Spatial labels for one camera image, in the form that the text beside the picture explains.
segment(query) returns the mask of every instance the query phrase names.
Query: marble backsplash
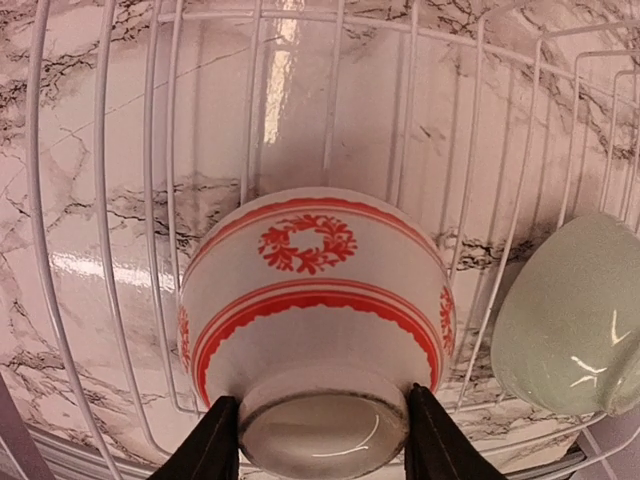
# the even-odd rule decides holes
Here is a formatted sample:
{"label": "marble backsplash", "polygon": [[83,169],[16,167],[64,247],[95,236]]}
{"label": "marble backsplash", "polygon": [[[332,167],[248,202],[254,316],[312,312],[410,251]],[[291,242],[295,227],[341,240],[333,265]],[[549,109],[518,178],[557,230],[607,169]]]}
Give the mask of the marble backsplash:
{"label": "marble backsplash", "polygon": [[[505,2],[421,2],[420,22],[440,32],[475,38],[478,17]],[[186,2],[188,12],[227,4]],[[335,10],[337,2],[273,0],[266,8]],[[106,117],[109,228],[125,329],[158,443],[174,449],[194,426],[193,416],[172,408],[153,318],[147,261],[142,176],[145,56],[152,4],[118,3],[112,31]],[[167,3],[163,11],[175,6]],[[98,425],[113,453],[146,463],[162,457],[144,439],[122,372],[110,317],[94,213],[94,83],[102,2],[53,2],[45,45],[41,100],[41,179],[47,240],[57,294],[76,364]],[[348,14],[409,21],[401,1],[347,2]],[[492,21],[487,40],[531,55],[541,32],[640,18],[632,4],[539,1]],[[41,293],[29,223],[25,169],[26,75],[35,2],[3,5],[0,36],[0,365],[24,418],[74,442],[92,445],[58,353]],[[154,205],[160,282],[170,343],[175,349],[174,280],[168,248],[165,175],[166,95],[171,24],[160,28],[154,89]],[[334,25],[264,20],[253,103],[252,178],[256,194],[319,183]],[[250,20],[185,21],[176,82],[175,172],[179,261],[184,269],[199,238],[237,205],[244,158],[244,102]],[[582,51],[638,48],[633,29],[589,33],[548,42],[544,61],[571,70]],[[398,157],[409,41],[397,32],[347,25],[342,37],[331,183],[384,198],[389,165]],[[633,68],[630,57],[585,61],[584,78],[610,91],[613,75]],[[456,266],[459,312],[457,363],[439,392],[457,400],[496,265],[504,250],[522,166],[531,96],[531,65],[487,54],[473,172],[471,210]],[[420,221],[450,261],[459,232],[467,165],[475,50],[448,39],[421,38],[417,51],[413,120],[401,207]],[[632,97],[631,78],[621,92]],[[545,72],[534,112],[532,155],[516,238],[500,295],[535,248],[556,228],[571,134],[572,84]],[[611,120],[611,98],[595,88],[581,92],[569,218],[598,207]],[[607,211],[617,214],[634,161],[637,119],[620,105]],[[637,201],[629,223],[635,227]],[[484,338],[465,404],[493,401],[501,393],[491,376]],[[172,354],[179,401],[190,402],[188,379]],[[456,421],[479,448],[493,448],[553,432],[576,422],[523,402],[459,413]],[[490,456],[505,471],[553,461],[573,436]],[[375,475],[403,475],[401,468]]]}

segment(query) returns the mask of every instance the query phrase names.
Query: light green bowl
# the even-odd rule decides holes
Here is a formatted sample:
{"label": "light green bowl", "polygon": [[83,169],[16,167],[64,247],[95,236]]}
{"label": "light green bowl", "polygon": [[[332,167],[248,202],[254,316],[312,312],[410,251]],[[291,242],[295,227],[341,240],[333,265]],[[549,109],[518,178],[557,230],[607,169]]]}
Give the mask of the light green bowl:
{"label": "light green bowl", "polygon": [[552,412],[630,410],[640,401],[640,240],[604,214],[558,230],[511,287],[491,362],[507,391]]}

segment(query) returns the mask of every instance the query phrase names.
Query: white bowl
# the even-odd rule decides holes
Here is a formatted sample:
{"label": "white bowl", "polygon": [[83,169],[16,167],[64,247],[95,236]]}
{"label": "white bowl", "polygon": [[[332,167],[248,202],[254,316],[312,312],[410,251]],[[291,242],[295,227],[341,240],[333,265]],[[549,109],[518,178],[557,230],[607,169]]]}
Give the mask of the white bowl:
{"label": "white bowl", "polygon": [[414,382],[437,389],[455,337],[431,239],[388,204],[334,188],[268,195],[223,219],[185,273],[180,312],[198,395],[241,400],[243,451],[291,478],[353,478],[391,460],[404,395]]}

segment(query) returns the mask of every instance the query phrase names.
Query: bowl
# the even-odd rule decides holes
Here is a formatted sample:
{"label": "bowl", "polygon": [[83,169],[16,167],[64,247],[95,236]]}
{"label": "bowl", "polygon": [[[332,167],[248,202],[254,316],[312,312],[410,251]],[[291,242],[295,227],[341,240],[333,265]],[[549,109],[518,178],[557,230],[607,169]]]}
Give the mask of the bowl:
{"label": "bowl", "polygon": [[414,382],[435,391],[455,312],[431,239],[385,202],[335,188],[254,200],[188,266],[181,357],[205,405],[240,400],[240,444],[288,478],[355,478],[394,458]]}
{"label": "bowl", "polygon": [[606,214],[579,217],[527,262],[497,318],[500,384],[560,414],[640,401],[640,241]]}

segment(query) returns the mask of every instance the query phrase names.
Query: white wire rack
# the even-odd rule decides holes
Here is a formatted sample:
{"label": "white wire rack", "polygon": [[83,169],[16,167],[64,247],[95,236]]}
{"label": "white wire rack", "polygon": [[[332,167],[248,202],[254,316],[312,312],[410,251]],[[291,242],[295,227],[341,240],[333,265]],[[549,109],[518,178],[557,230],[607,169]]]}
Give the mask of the white wire rack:
{"label": "white wire rack", "polygon": [[[567,155],[566,169],[564,173],[564,189],[562,196],[562,204],[560,206],[560,213],[557,219],[557,227],[560,227],[567,214],[567,205],[569,202],[569,191],[571,182],[571,172],[574,161],[574,150],[576,137],[576,128],[578,125],[578,104],[580,100],[580,88],[582,86],[588,86],[593,91],[606,95],[613,100],[612,119],[609,130],[609,146],[606,155],[605,173],[600,184],[600,196],[599,196],[599,208],[603,210],[605,202],[609,193],[610,175],[612,171],[613,161],[613,149],[614,138],[616,137],[616,119],[619,110],[619,104],[624,104],[638,109],[639,106],[634,99],[629,99],[626,96],[619,94],[619,80],[625,76],[633,76],[635,78],[638,75],[636,70],[622,70],[617,72],[613,82],[613,89],[610,91],[607,88],[603,88],[597,84],[589,82],[581,75],[581,66],[583,60],[591,57],[612,57],[612,56],[635,56],[640,55],[639,50],[607,50],[607,51],[586,51],[580,53],[575,60],[573,71],[567,71],[554,65],[544,63],[542,61],[542,49],[543,46],[551,41],[557,40],[561,37],[579,35],[589,32],[598,31],[614,31],[617,29],[628,29],[636,26],[640,26],[640,20],[627,20],[617,23],[607,23],[602,25],[593,25],[580,28],[572,28],[567,30],[549,31],[540,35],[535,45],[535,54],[533,57],[529,57],[499,46],[492,45],[485,41],[485,34],[487,32],[487,24],[499,17],[503,17],[509,14],[513,10],[525,7],[529,3],[534,3],[536,0],[521,0],[512,4],[495,8],[482,15],[478,22],[478,29],[476,38],[463,37],[444,33],[441,31],[433,30],[430,28],[424,28],[419,25],[420,17],[420,2],[413,3],[411,8],[410,22],[395,23],[386,20],[378,20],[372,18],[363,18],[357,16],[351,16],[346,13],[345,0],[338,0],[338,8],[336,12],[320,12],[313,10],[304,11],[292,11],[283,9],[268,9],[264,8],[263,0],[255,0],[253,8],[246,9],[219,9],[209,10],[204,12],[185,13],[184,12],[184,0],[177,0],[175,5],[175,11],[173,13],[161,13],[161,0],[154,0],[153,10],[151,14],[149,44],[147,51],[147,64],[146,64],[146,78],[145,78],[145,96],[144,96],[144,153],[143,153],[143,165],[144,165],[144,199],[145,199],[145,218],[146,218],[146,233],[147,233],[147,246],[148,246],[148,259],[150,264],[150,277],[153,293],[153,303],[155,307],[155,318],[158,330],[158,337],[160,339],[160,346],[162,352],[162,362],[164,367],[164,373],[166,377],[167,389],[171,398],[173,407],[180,413],[187,415],[200,415],[202,412],[197,411],[196,403],[193,402],[191,406],[181,405],[178,401],[178,395],[176,393],[176,386],[174,381],[174,372],[172,371],[170,363],[169,341],[167,338],[167,330],[165,323],[165,315],[163,311],[163,305],[160,295],[160,281],[158,275],[158,255],[156,249],[156,239],[154,234],[154,205],[153,205],[153,185],[152,185],[152,143],[153,143],[153,122],[154,122],[154,75],[156,70],[156,60],[158,52],[158,30],[161,24],[172,24],[173,33],[171,37],[170,47],[170,62],[169,62],[169,76],[168,76],[168,88],[167,88],[167,108],[166,108],[166,144],[165,144],[165,159],[166,159],[166,177],[167,177],[167,192],[168,192],[168,212],[169,212],[169,243],[171,252],[171,265],[174,285],[176,286],[176,294],[180,286],[180,268],[178,265],[178,248],[176,238],[176,202],[174,198],[174,138],[175,138],[175,102],[176,102],[176,78],[178,68],[178,54],[180,49],[181,31],[184,22],[190,21],[203,21],[210,19],[249,19],[252,23],[252,36],[250,40],[249,50],[249,68],[246,79],[246,102],[244,105],[244,117],[245,117],[245,129],[243,132],[244,142],[244,164],[241,169],[240,178],[240,200],[244,203],[248,200],[249,191],[251,188],[251,160],[254,155],[253,145],[254,139],[252,138],[252,126],[256,119],[253,118],[252,105],[256,96],[256,71],[259,58],[259,38],[260,29],[263,21],[268,19],[292,19],[308,22],[323,22],[335,25],[334,37],[333,37],[333,55],[329,76],[329,84],[327,87],[327,104],[326,104],[326,123],[325,123],[325,137],[323,143],[323,155],[322,155],[322,177],[324,183],[329,182],[329,171],[331,168],[332,160],[332,146],[334,142],[334,130],[336,119],[336,102],[337,91],[340,79],[340,55],[341,55],[341,39],[343,28],[347,25],[360,25],[368,26],[377,29],[394,30],[401,34],[407,35],[409,38],[409,53],[408,53],[408,69],[407,78],[402,86],[404,92],[400,97],[403,99],[404,108],[404,121],[400,123],[402,128],[399,128],[397,135],[398,155],[392,160],[393,165],[389,170],[392,174],[388,177],[387,181],[387,200],[390,203],[396,205],[402,204],[404,192],[403,178],[406,174],[406,163],[408,157],[408,148],[406,145],[406,139],[410,138],[410,130],[413,121],[413,96],[416,88],[416,72],[417,72],[417,48],[418,40],[420,38],[432,38],[451,42],[453,44],[464,45],[475,49],[476,52],[476,65],[475,65],[475,86],[473,90],[473,109],[471,119],[471,130],[468,138],[469,150],[466,163],[466,170],[464,173],[464,192],[462,195],[462,206],[459,214],[459,221],[457,225],[457,239],[455,248],[453,251],[452,265],[458,265],[461,259],[463,249],[463,238],[469,220],[470,202],[471,202],[471,188],[474,182],[474,174],[476,172],[476,158],[479,151],[479,121],[481,110],[481,99],[483,94],[484,84],[484,61],[487,54],[497,55],[501,58],[509,59],[521,64],[530,65],[533,67],[533,88],[529,105],[528,121],[526,129],[526,141],[524,151],[522,152],[522,163],[520,167],[520,173],[517,183],[517,191],[512,204],[510,212],[509,229],[506,237],[504,251],[500,258],[495,279],[490,290],[489,300],[484,311],[481,312],[480,317],[482,323],[478,338],[473,348],[471,360],[466,369],[464,376],[464,382],[462,385],[461,393],[459,395],[457,403],[451,406],[448,410],[451,413],[457,412],[469,412],[474,410],[486,409],[497,407],[498,405],[506,402],[513,401],[508,398],[506,394],[500,395],[496,401],[493,402],[481,402],[481,403],[465,403],[467,389],[470,384],[473,368],[478,358],[482,340],[485,336],[487,327],[489,325],[489,319],[491,317],[496,297],[498,295],[498,289],[503,279],[503,274],[507,266],[509,259],[509,253],[511,251],[514,236],[516,232],[516,225],[519,219],[524,185],[527,181],[527,165],[532,156],[532,143],[533,143],[533,129],[535,120],[535,109],[539,99],[541,74],[543,72],[551,73],[559,78],[563,78],[572,82],[573,86],[573,105],[571,106],[572,123],[571,123],[571,136],[569,143],[569,152]],[[107,444],[103,439],[96,421],[91,413],[89,401],[84,395],[80,378],[76,367],[74,365],[73,357],[69,347],[69,342],[65,334],[65,325],[60,313],[60,307],[56,297],[56,291],[54,288],[53,276],[49,262],[49,253],[47,249],[47,238],[43,220],[43,207],[40,188],[40,161],[38,151],[38,118],[39,118],[39,91],[40,91],[40,74],[41,64],[43,59],[43,45],[46,34],[47,20],[49,16],[50,0],[39,0],[37,7],[37,14],[35,18],[35,25],[33,29],[33,41],[31,45],[31,56],[28,73],[28,89],[27,89],[27,137],[28,137],[28,179],[29,179],[29,201],[31,206],[31,221],[35,243],[35,252],[37,255],[38,268],[40,278],[42,281],[43,290],[46,296],[51,323],[53,331],[55,333],[58,346],[64,360],[67,374],[69,376],[71,387],[77,397],[77,402],[82,414],[86,420],[87,426],[93,434],[94,440],[100,453],[102,454],[109,470],[116,479],[120,479],[121,474],[118,471],[117,465],[110,454]],[[138,422],[146,440],[151,446],[153,446],[160,454],[167,456],[170,452],[163,450],[151,432],[149,421],[145,414],[145,409],[142,404],[138,384],[136,381],[136,375],[132,365],[129,349],[127,345],[127,338],[125,337],[122,314],[118,301],[118,294],[116,290],[116,282],[114,277],[114,269],[112,265],[112,253],[111,242],[109,238],[109,229],[107,222],[107,193],[105,182],[105,102],[106,102],[106,89],[107,89],[107,72],[109,67],[109,49],[111,44],[111,31],[114,20],[114,12],[116,9],[116,0],[105,0],[102,30],[100,34],[100,43],[98,49],[98,60],[96,70],[96,88],[95,88],[95,110],[94,110],[94,155],[95,155],[95,188],[96,188],[96,206],[97,206],[97,220],[98,230],[101,242],[101,255],[104,266],[104,276],[106,280],[106,290],[110,301],[111,315],[114,322],[115,332],[117,336],[117,343],[121,355],[121,360],[124,365],[126,374],[126,380],[128,387],[132,393],[135,410],[138,416]],[[633,193],[634,179],[638,169],[638,160],[640,154],[640,135],[636,136],[635,153],[633,157],[632,167],[626,172],[626,187],[623,195],[623,202],[620,206],[619,216],[625,221],[629,221],[630,217],[630,205]],[[450,279],[452,283],[456,281],[457,268],[450,269]],[[569,428],[563,428],[561,430],[514,442],[510,445],[496,447],[491,449],[485,449],[482,453],[484,455],[493,455],[498,453],[507,452],[510,450],[516,450],[526,446],[533,445],[538,442],[549,441],[554,438],[559,438],[572,433],[577,433],[586,429],[588,426],[600,421],[604,418],[604,414],[598,414],[588,421],[582,421],[577,425]],[[578,466],[565,468],[562,471],[546,475],[544,480],[552,480],[561,478],[568,473],[585,468],[597,462],[606,461],[607,457],[619,452],[628,446],[640,435],[640,427],[635,431],[634,435],[616,448],[603,452],[600,455],[594,456],[582,462]]]}

